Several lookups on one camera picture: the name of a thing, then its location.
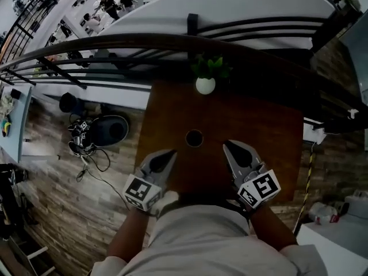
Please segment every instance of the handrail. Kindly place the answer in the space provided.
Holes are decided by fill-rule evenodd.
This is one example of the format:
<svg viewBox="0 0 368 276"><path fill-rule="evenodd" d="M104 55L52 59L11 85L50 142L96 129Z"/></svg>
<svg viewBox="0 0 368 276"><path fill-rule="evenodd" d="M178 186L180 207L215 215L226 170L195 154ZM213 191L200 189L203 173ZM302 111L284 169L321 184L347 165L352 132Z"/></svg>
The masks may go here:
<svg viewBox="0 0 368 276"><path fill-rule="evenodd" d="M223 24L217 24L217 25L211 25L211 26L205 26L204 28L199 28L197 30L197 33L204 33L209 32L210 30L216 30L216 29L224 29L224 28L230 28L232 26L239 26L239 25L251 25L251 24L262 24L265 22L319 22L324 23L326 22L326 18L321 17L303 17L303 16L279 16L279 17L261 17L261 18L251 18L249 20L240 20L240 21L232 21L232 22L226 22Z"/></svg>
<svg viewBox="0 0 368 276"><path fill-rule="evenodd" d="M271 54L255 50L242 45L226 43L223 41L206 39L203 37L184 36L174 34L113 34L108 36L98 36L83 38L74 41L67 41L53 46L45 47L27 54L24 54L0 66L0 71L6 68L24 63L30 60L43 58L45 56L61 54L70 51L84 51L108 48L145 48L172 50L194 53L219 53L228 56L234 62L243 64L248 62L254 65L263 65L276 72L288 74L304 81L306 85L318 87L321 91L339 98L341 101L356 108L361 113L368 114L368 107L357 97L350 94L340 85L333 83L316 72L298 66L292 62L273 56Z"/></svg>
<svg viewBox="0 0 368 276"><path fill-rule="evenodd" d="M226 30L221 33L209 34L204 37L213 39L229 35L238 35L240 33L260 32L264 30L317 30L318 28L319 26L317 25L268 25L268 26L256 26L254 28L247 28L247 29Z"/></svg>
<svg viewBox="0 0 368 276"><path fill-rule="evenodd" d="M3 60L8 61L9 57L12 54L13 49L15 48L14 51L14 56L13 58L16 56L17 52L19 49L21 49L21 53L24 51L27 43L29 42L29 39L32 39L33 36L31 33L33 33L33 30L31 31L31 26L28 27L28 29L26 29L27 25L31 23L31 20L33 19L34 21L38 21L39 17L41 16L41 21L44 18L44 14L47 11L48 7L45 7L44 9L42 9L36 16L36 12L31 14L31 11L34 9L38 9L39 6L37 5L37 3L34 2L37 0L30 0L28 2L28 4L25 6L24 10L21 12L21 14L19 15L19 17L16 19L16 21L14 22L14 24L11 26L11 28L9 29L9 31L7 32L4 41L1 44L0 47L0 62L2 62ZM21 41L18 43L18 40L21 37L21 34L25 34L25 36L27 36L28 38L25 40L25 36L23 38L21 38Z"/></svg>

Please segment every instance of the metal railing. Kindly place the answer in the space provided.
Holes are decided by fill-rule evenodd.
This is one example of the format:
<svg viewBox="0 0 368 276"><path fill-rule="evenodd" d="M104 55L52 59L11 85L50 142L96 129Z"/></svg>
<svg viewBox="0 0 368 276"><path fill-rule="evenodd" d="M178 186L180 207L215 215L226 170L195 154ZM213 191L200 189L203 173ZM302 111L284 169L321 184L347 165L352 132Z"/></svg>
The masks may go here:
<svg viewBox="0 0 368 276"><path fill-rule="evenodd" d="M307 60L309 60L313 56L313 53L317 52L322 46L324 46L327 42L330 41L330 39L335 36L335 34L331 32L324 33L323 36L317 36L317 31L319 31L323 26L330 23L329 19L320 17L263 17L216 24L206 26L204 28L198 27L198 20L199 16L197 14L189 14L187 20L188 31L183 35L201 36L204 38L218 39L225 42L240 42L251 39L277 37L305 37L311 38L312 41L318 40L318 44L315 44L313 46L313 51L309 52L309 55L307 55ZM173 55L175 53L177 52L142 49L129 56L158 59L165 56Z"/></svg>
<svg viewBox="0 0 368 276"><path fill-rule="evenodd" d="M23 54L33 34L37 31L45 16L58 3L58 0L30 0L7 32L0 47L0 62Z"/></svg>
<svg viewBox="0 0 368 276"><path fill-rule="evenodd" d="M180 52L186 56L179 59L170 56L165 59L137 55L117 57L107 51L109 48ZM89 58L53 62L47 59L50 55L86 51L97 53ZM27 53L1 65L0 80L9 85L28 82L33 85L72 84L81 89L108 86L149 91L156 79L194 82L195 76L190 65L196 55L203 53L222 54L224 60L233 67L230 79L219 81L219 89L301 110L305 117L322 122L316 128L325 128L332 133L368 127L364 121L368 119L368 107L335 82L269 53L198 36L138 33L67 41ZM89 66L77 68L75 64ZM353 120L348 118L350 109L359 111Z"/></svg>

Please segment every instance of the cable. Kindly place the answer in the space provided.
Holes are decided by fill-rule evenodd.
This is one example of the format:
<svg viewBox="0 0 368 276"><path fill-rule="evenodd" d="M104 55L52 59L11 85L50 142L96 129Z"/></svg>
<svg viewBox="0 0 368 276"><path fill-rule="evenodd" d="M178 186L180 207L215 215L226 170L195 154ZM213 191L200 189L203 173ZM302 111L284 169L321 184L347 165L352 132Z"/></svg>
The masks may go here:
<svg viewBox="0 0 368 276"><path fill-rule="evenodd" d="M298 216L298 220L295 224L294 227L294 235L296 235L297 233L297 229L298 229L298 225L299 225L299 221L301 218L301 215L304 213L304 208L305 208L305 204L306 204L306 200L308 199L308 194L309 194L309 186L311 184L311 174L312 174L312 162L313 162L313 146L315 146L316 142L313 143L312 148L310 149L310 156L309 156L309 168L308 168L308 177L306 179L306 185L305 185L305 194L304 194L304 200L303 200L303 206L300 209L300 213Z"/></svg>
<svg viewBox="0 0 368 276"><path fill-rule="evenodd" d="M94 155L96 152L97 152L97 150L101 150L105 155L106 155L106 157L107 157L107 159L108 159L108 161L109 161L109 164L107 165L107 167L104 169L104 170L101 170L100 169L100 167L98 167L98 165L97 165L97 162L92 158L92 155ZM107 152L106 151L104 151L102 148L96 148L91 154L88 154L87 152L86 152L86 157L87 158L90 158L91 160L92 160L92 162L94 163L94 165L96 166L96 169L98 170L98 171L100 171L100 172L106 172L109 168L110 168L110 165L111 165L111 160L110 160L110 157L109 157L109 155L107 154ZM108 181L106 181L106 180L104 180L102 177L101 177L101 175L99 174L99 178L97 178L95 175L93 175L91 172L90 172L90 170L87 168L88 167L88 165L84 165L83 166L83 170L82 171L80 171L79 172L79 174L76 176L76 181L79 183L82 179L83 179L83 177L84 177L84 175L85 175L85 173L88 173L88 174L90 174L90 176L91 177L93 177L93 178L95 178L96 180L99 180L99 181L102 181L102 182L105 182L106 184L108 184L116 193L117 193L117 195L121 198L121 200L123 201L123 203L124 203L124 205L125 205L125 207L126 207L126 209L128 210L128 211L130 211L131 209L128 207L128 204L125 202L125 200L124 200L124 198L122 197L122 195L116 190L116 188L112 185L112 184L110 184ZM147 215L149 215L150 217L155 217L154 215L152 215L152 214L150 214L150 213L148 213L147 212ZM145 232L145 234L148 236L148 237L151 237L151 235L146 231Z"/></svg>

